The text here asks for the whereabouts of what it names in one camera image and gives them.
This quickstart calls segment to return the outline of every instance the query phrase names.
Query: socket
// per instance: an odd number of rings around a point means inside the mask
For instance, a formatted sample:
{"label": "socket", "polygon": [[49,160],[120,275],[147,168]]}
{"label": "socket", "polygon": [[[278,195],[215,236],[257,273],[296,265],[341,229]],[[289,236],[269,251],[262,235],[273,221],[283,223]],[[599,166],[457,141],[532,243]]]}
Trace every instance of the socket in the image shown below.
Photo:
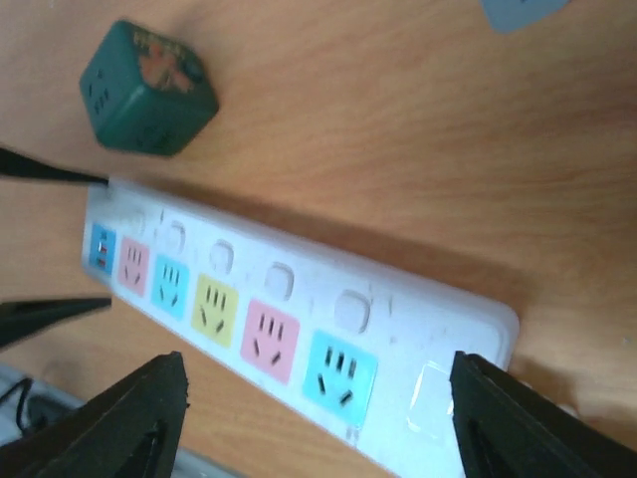
{"label": "socket", "polygon": [[312,339],[303,395],[346,423],[361,427],[378,360],[341,339],[317,331]]}
{"label": "socket", "polygon": [[146,290],[150,250],[137,241],[124,237],[119,247],[117,280],[140,297]]}
{"label": "socket", "polygon": [[253,300],[248,307],[241,357],[247,363],[287,384],[299,338],[299,321]]}
{"label": "socket", "polygon": [[173,318],[183,319],[189,275],[186,265],[164,255],[157,256],[150,302]]}
{"label": "socket", "polygon": [[226,349],[232,342],[239,294],[233,288],[199,274],[192,311],[192,328]]}
{"label": "socket", "polygon": [[91,249],[89,250],[89,264],[99,271],[112,274],[115,257],[117,235],[114,231],[94,224],[91,232]]}

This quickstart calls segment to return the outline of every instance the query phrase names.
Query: green box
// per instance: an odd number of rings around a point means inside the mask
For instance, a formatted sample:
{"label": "green box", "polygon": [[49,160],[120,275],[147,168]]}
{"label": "green box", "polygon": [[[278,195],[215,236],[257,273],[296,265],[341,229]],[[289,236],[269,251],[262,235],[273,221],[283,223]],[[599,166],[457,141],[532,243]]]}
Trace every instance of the green box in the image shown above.
{"label": "green box", "polygon": [[171,156],[219,111],[201,60],[181,43],[115,22],[80,79],[100,144]]}

